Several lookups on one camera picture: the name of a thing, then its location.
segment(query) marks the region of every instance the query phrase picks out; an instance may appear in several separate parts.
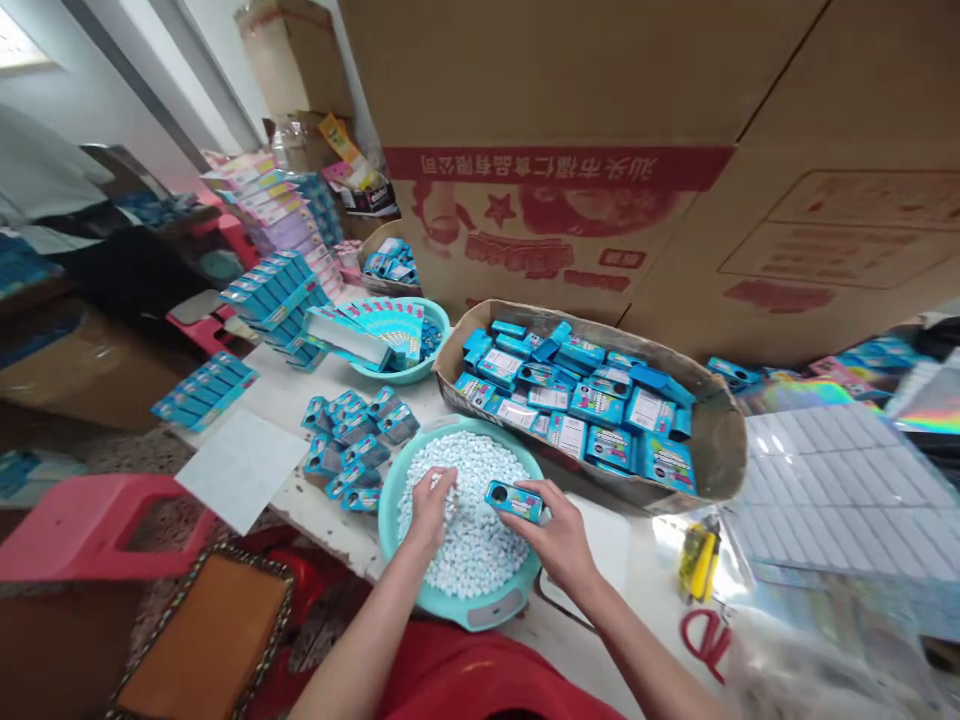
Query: sheet of labels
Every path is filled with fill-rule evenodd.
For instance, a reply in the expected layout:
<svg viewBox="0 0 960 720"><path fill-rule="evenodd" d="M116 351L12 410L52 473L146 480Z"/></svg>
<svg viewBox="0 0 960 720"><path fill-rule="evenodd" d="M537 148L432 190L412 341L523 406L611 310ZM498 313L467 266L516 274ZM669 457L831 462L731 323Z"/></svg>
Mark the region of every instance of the sheet of labels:
<svg viewBox="0 0 960 720"><path fill-rule="evenodd" d="M874 412L833 405L746 424L747 478L725 519L749 558L954 596L960 496Z"/></svg>

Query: open cardboard box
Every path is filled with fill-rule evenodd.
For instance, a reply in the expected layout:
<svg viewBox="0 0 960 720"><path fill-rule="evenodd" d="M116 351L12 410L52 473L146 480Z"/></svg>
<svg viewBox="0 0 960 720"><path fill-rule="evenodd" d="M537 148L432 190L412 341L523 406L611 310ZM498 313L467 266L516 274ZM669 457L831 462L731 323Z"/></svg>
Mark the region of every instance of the open cardboard box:
<svg viewBox="0 0 960 720"><path fill-rule="evenodd" d="M403 223L399 220L393 220L381 225L370 233L370 237L363 241L360 252L357 253L357 264L360 266L360 282L370 292L382 293L391 297L423 297L423 290L419 285L407 285L395 280L384 280L363 272L363 266L367 264L367 258L377 252L388 237L403 239Z"/></svg>
<svg viewBox="0 0 960 720"><path fill-rule="evenodd" d="M447 404L464 414L506 427L539 452L547 448L559 452L553 445L533 433L514 425L504 425L490 413L467 402L454 387L463 372L463 343L474 330L488 329L494 320L523 325L541 337L549 335L561 320L566 320L573 326L575 335L601 347L645 359L650 367L670 373L696 396L693 434L686 445L693 458L699 496L678 493L647 478L612 475L576 458L563 455L568 463L576 464L581 472L586 473L598 485L652 515L692 510L728 500L740 491L747 466L746 426L742 413L734 404L733 396L723 381L686 355L607 325L531 305L486 300L467 311L460 319L433 364L440 393Z"/></svg>

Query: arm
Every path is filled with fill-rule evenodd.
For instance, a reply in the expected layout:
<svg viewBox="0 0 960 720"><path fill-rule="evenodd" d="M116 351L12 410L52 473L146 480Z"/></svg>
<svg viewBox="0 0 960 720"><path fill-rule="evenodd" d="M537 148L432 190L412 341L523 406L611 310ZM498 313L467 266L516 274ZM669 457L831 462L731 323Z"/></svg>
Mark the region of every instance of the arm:
<svg viewBox="0 0 960 720"><path fill-rule="evenodd" d="M433 485L429 478L440 474ZM372 718L423 576L443 545L443 510L456 468L430 468L413 489L413 523L380 582L317 668L290 720Z"/></svg>
<svg viewBox="0 0 960 720"><path fill-rule="evenodd" d="M550 480L517 483L538 493L552 519L540 527L501 513L501 521L536 550L550 577L600 634L643 714L650 720L725 718L726 710L663 647L597 570L583 517Z"/></svg>

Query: hand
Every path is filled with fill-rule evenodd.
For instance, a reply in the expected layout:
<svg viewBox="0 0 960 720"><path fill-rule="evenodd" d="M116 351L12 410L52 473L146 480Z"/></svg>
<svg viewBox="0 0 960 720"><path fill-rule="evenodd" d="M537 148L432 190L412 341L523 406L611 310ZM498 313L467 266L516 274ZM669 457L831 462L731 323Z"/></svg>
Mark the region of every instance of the hand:
<svg viewBox="0 0 960 720"><path fill-rule="evenodd" d="M434 476L439 477L436 483ZM410 541L431 559L443 545L447 493L456 484L456 468L432 467L413 488L413 521L404 543Z"/></svg>
<svg viewBox="0 0 960 720"><path fill-rule="evenodd" d="M501 512L498 513L500 521L533 546L550 577L579 604L584 593L602 578L587 545L580 510L552 480L526 480L516 485L542 497L553 517L545 526L540 526Z"/></svg>

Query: teal plastic basin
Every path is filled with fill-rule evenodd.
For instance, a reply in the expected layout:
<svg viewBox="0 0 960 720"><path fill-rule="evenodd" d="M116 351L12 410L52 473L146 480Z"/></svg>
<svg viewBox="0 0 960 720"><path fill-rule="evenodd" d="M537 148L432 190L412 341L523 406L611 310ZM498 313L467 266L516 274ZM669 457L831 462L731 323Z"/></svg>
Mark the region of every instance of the teal plastic basin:
<svg viewBox="0 0 960 720"><path fill-rule="evenodd" d="M531 480L543 480L543 471L540 470L533 455L513 435L492 423L462 415L444 415L427 423L400 451L383 481L377 522L380 531L380 549L388 562L400 546L397 537L400 530L399 504L407 484L407 470L410 469L413 456L431 440L457 432L489 435L517 456L527 477ZM453 620L470 632L489 630L506 622L523 609L539 571L540 558L531 548L527 559L514 576L505 585L491 593L469 600L460 599L447 595L424 581L420 587L420 594L417 595L417 604L437 617Z"/></svg>
<svg viewBox="0 0 960 720"><path fill-rule="evenodd" d="M414 365L412 368L407 370L401 370L400 372L395 373L381 373L374 370L368 370L367 368L357 365L356 363L350 363L350 365L361 375L373 378L374 380L381 380L388 385L412 385L415 382L423 380L427 375L430 374L430 367L433 365L433 361L436 359L437 355L440 354L440 348L443 347L443 343L446 342L448 337L450 337L450 318L447 317L447 313L444 312L442 307L425 298L405 297L396 299L403 302L411 302L415 305L420 305L423 308L423 314L437 324L437 327L440 328L441 341L440 345L437 346L436 351L422 363Z"/></svg>

